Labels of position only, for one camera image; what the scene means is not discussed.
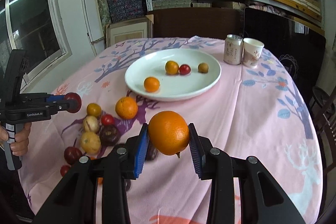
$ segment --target window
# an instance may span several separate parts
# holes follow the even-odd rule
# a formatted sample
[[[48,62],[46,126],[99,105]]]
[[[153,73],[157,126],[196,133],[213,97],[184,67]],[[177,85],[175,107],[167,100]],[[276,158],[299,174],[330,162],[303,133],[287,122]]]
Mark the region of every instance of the window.
[[[71,54],[57,0],[0,0],[0,81],[15,48],[29,59],[22,87]]]

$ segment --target framed picture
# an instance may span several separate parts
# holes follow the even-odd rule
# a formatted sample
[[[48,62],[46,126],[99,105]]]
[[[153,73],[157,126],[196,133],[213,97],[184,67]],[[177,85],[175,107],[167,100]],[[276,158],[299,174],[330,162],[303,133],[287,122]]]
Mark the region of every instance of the framed picture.
[[[134,38],[152,38],[152,20],[141,17],[106,26],[107,47]]]

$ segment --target plate rim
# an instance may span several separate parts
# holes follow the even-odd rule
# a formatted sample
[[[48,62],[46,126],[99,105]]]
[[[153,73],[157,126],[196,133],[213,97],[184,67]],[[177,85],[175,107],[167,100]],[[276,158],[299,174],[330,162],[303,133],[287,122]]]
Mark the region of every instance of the plate rim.
[[[210,56],[210,57],[211,57],[213,60],[215,60],[216,63],[218,64],[218,67],[219,67],[219,75],[218,75],[218,77],[217,77],[217,78],[216,78],[210,85],[208,85],[208,86],[206,86],[206,87],[204,87],[204,88],[202,88],[202,89],[200,89],[200,90],[198,90],[198,91],[193,91],[193,92],[184,93],[184,94],[181,94],[181,95],[169,96],[169,97],[168,97],[168,96],[160,96],[160,95],[156,95],[155,93],[138,92],[138,91],[133,90],[133,89],[130,87],[130,85],[129,85],[129,83],[127,82],[127,79],[126,79],[126,75],[127,75],[127,72],[129,72],[129,69],[131,68],[132,65],[136,64],[139,60],[141,60],[141,59],[143,59],[143,58],[145,58],[145,57],[148,57],[149,55],[153,55],[153,54],[158,53],[158,52],[176,51],[176,50],[190,51],[190,52],[201,52],[201,53],[203,53],[203,54],[205,54],[205,55]],[[187,100],[187,99],[191,99],[191,98],[193,98],[193,97],[196,97],[196,96],[198,96],[198,95],[203,94],[204,92],[206,92],[206,91],[208,91],[209,89],[211,89],[211,88],[212,88],[212,87],[219,81],[221,75],[222,75],[222,67],[221,67],[221,64],[220,64],[220,62],[219,62],[214,56],[212,56],[211,54],[209,54],[209,53],[207,53],[207,52],[203,52],[203,51],[197,50],[197,49],[191,49],[191,48],[179,48],[179,49],[177,49],[177,48],[168,48],[168,49],[164,49],[164,50],[159,50],[159,51],[151,52],[151,53],[149,53],[149,54],[147,54],[147,55],[144,55],[144,56],[140,57],[140,58],[137,59],[136,61],[134,61],[134,62],[127,68],[127,70],[126,70],[126,72],[125,72],[125,75],[124,75],[124,79],[125,79],[125,83],[126,83],[127,87],[128,87],[130,90],[132,90],[133,92],[137,93],[138,95],[141,95],[141,96],[144,96],[144,97],[146,97],[146,98],[153,99],[153,100],[160,100],[160,99],[161,99],[161,100],[162,100],[162,99],[164,100],[164,99],[167,99],[167,100],[169,100],[170,102],[172,102],[172,101],[178,101],[178,100],[181,100],[181,99],[183,99],[183,98],[185,98],[186,100]]]

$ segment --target white window frame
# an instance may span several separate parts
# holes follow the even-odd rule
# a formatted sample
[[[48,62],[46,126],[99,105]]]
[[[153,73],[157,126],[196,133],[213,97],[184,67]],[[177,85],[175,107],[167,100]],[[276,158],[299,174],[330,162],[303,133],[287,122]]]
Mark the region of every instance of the white window frame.
[[[56,39],[59,45],[59,50],[49,56],[47,59],[42,61],[39,65],[37,65],[31,72],[24,75],[24,80],[22,82],[21,90],[30,86],[33,82],[35,82],[38,78],[43,77],[48,71],[51,69],[51,66],[58,65],[66,58],[72,55],[64,26],[62,23],[62,18],[60,15],[60,10],[58,6],[57,0],[48,0],[49,12],[51,17],[51,22],[53,25],[53,29],[56,35]],[[13,31],[11,27],[11,18],[9,12],[9,0],[5,0],[5,14],[6,14],[6,24],[7,24],[7,32],[9,36],[9,41],[12,49],[16,49]]]

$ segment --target cup rim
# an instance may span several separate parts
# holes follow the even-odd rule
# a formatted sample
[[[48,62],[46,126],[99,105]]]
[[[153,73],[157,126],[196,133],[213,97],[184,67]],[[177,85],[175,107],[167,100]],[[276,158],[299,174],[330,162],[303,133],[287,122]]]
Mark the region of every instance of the cup rim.
[[[265,46],[263,42],[257,39],[253,39],[253,38],[244,38],[243,42],[251,46],[254,46],[254,47],[264,47]]]

